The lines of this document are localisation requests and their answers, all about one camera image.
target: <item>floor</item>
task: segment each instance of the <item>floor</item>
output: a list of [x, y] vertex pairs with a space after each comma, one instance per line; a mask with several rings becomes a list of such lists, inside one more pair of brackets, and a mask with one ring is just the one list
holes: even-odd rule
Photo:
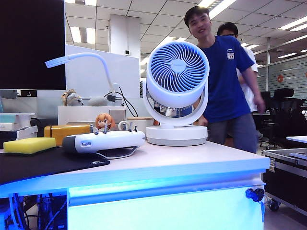
[[[258, 149], [257, 154], [265, 150], [267, 144]], [[292, 208], [280, 204], [277, 211], [271, 211], [269, 207], [265, 208], [264, 230], [307, 230], [307, 216], [293, 210]]]

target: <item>rolling cart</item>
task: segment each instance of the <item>rolling cart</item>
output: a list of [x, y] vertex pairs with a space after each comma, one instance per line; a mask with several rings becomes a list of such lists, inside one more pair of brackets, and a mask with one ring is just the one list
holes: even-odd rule
[[268, 206], [277, 211], [281, 203], [307, 216], [307, 148], [263, 150], [270, 168], [263, 174]]

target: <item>white fan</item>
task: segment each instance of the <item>white fan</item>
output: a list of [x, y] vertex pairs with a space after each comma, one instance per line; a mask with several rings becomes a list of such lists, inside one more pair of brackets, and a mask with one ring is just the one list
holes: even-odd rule
[[[150, 115], [160, 126], [146, 129], [148, 142], [166, 146], [190, 146], [203, 144], [207, 127], [192, 126], [204, 112], [208, 102], [209, 62], [205, 54], [194, 44], [173, 41], [157, 47], [149, 56], [147, 76], [143, 80], [143, 99]], [[153, 98], [169, 111], [181, 111], [201, 101], [191, 114], [184, 117], [168, 117], [157, 112], [148, 100]]]

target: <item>man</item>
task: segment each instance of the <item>man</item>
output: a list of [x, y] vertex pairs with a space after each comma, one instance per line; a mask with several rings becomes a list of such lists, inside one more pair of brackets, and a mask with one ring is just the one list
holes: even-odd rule
[[263, 113], [264, 101], [250, 68], [254, 62], [234, 37], [211, 34], [212, 24], [207, 8], [195, 6], [189, 9], [184, 21], [190, 33], [197, 38], [198, 47], [205, 53], [210, 65], [208, 104], [199, 118], [199, 125], [208, 126], [209, 141], [224, 144], [227, 132], [231, 131], [235, 148], [256, 153], [255, 123], [236, 74], [238, 68], [254, 93], [258, 111]]
[[[233, 36], [235, 38], [238, 38], [238, 28], [234, 23], [227, 22], [227, 23], [224, 23], [224, 24], [219, 26], [219, 28], [217, 29], [217, 35], [218, 36]], [[253, 51], [251, 51], [250, 49], [248, 49], [246, 47], [243, 47], [243, 48], [244, 48], [245, 52], [248, 54], [249, 58], [254, 62], [254, 64], [251, 66], [251, 69], [253, 70], [253, 73], [255, 75], [254, 78], [257, 79], [258, 69], [257, 69], [255, 55], [254, 55]], [[241, 84], [242, 91], [245, 95], [245, 99], [246, 99], [246, 101], [249, 105], [250, 111], [251, 112], [257, 111], [257, 107], [254, 104], [254, 94], [253, 94], [252, 90], [246, 85], [246, 83], [245, 83], [245, 81], [242, 77], [242, 74], [240, 73], [240, 71], [238, 69], [236, 69], [236, 73], [238, 75], [238, 79], [239, 79], [239, 82]], [[258, 139], [259, 138], [261, 139], [262, 136], [263, 135], [259, 131], [257, 131]], [[225, 145], [233, 147], [234, 146], [233, 139], [231, 137], [227, 137]]]

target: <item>man's right hand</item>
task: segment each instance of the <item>man's right hand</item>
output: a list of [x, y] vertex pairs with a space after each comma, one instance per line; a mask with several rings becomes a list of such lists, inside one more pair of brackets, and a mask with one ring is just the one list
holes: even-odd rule
[[208, 126], [208, 120], [203, 115], [201, 115], [200, 118], [198, 118], [198, 125]]

